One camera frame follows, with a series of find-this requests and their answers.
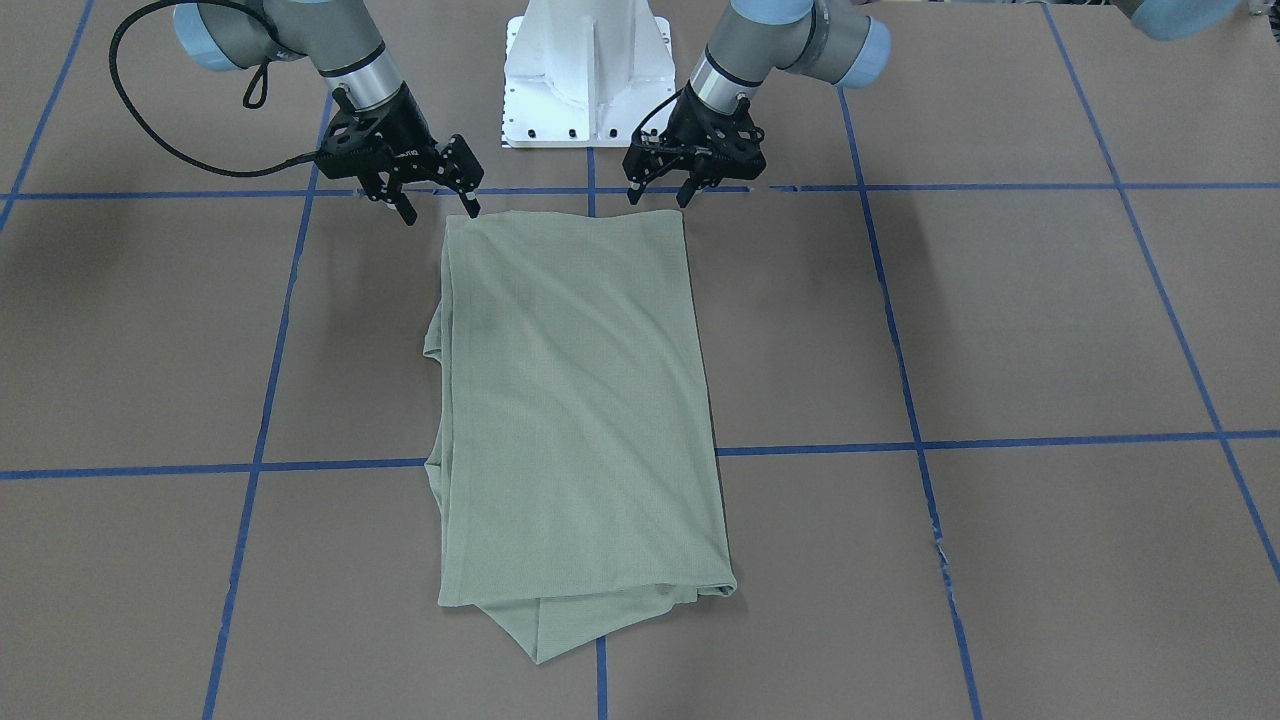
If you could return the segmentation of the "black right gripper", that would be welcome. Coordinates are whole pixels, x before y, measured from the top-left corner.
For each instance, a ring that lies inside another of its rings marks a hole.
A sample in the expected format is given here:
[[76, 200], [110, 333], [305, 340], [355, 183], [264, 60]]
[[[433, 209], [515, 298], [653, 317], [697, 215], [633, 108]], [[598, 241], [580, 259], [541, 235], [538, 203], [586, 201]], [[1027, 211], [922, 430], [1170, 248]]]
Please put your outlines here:
[[328, 179], [356, 178], [375, 202], [392, 202], [412, 227], [419, 214], [404, 186], [431, 182], [458, 195], [472, 219], [483, 211], [477, 188], [484, 169], [462, 135], [436, 141], [408, 86], [375, 108], [357, 109], [346, 86], [332, 91], [338, 106], [315, 158]]

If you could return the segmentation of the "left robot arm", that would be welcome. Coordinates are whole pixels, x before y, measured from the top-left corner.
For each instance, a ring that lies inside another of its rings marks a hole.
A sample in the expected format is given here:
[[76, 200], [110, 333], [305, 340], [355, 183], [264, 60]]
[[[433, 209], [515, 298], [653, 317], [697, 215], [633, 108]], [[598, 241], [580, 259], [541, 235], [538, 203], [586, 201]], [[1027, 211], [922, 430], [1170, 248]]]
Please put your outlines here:
[[864, 88], [891, 51], [888, 26], [852, 1], [731, 1], [687, 82], [631, 133], [622, 160], [628, 202], [673, 170], [686, 176], [680, 208], [723, 181], [754, 181], [767, 167], [765, 132], [750, 110], [772, 70]]

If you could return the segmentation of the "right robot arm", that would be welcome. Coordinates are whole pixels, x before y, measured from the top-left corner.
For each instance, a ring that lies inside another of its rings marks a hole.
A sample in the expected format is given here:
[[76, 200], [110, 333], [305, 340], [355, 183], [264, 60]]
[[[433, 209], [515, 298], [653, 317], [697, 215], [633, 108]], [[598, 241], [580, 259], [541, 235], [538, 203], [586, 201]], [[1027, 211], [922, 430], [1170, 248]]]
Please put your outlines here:
[[480, 213], [484, 169], [460, 135], [444, 143], [429, 129], [398, 63], [362, 1], [180, 3], [175, 36], [210, 70], [262, 69], [307, 59], [335, 104], [314, 164], [330, 181], [356, 179], [375, 202], [412, 225], [404, 186], [431, 182]]

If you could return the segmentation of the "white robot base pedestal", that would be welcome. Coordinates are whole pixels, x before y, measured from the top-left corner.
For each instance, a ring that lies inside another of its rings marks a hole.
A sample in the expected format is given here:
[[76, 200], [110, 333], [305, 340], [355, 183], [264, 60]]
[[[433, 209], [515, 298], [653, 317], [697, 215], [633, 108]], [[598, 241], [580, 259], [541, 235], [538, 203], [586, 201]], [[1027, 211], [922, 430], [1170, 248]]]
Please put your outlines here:
[[646, 1], [530, 1], [504, 40], [508, 149], [625, 149], [678, 91], [669, 22]]

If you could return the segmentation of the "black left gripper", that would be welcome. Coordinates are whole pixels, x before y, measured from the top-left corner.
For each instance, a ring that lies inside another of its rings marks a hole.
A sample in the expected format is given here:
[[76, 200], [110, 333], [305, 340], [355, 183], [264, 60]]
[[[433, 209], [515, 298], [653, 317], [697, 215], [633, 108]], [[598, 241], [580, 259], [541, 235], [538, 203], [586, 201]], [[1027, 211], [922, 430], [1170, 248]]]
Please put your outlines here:
[[748, 95], [737, 94], [730, 111], [719, 113], [689, 86], [660, 102], [636, 126], [622, 160], [628, 202], [636, 206], [646, 187], [672, 170], [689, 177], [678, 188], [681, 209], [722, 181], [758, 178], [767, 167], [765, 133], [750, 108]]

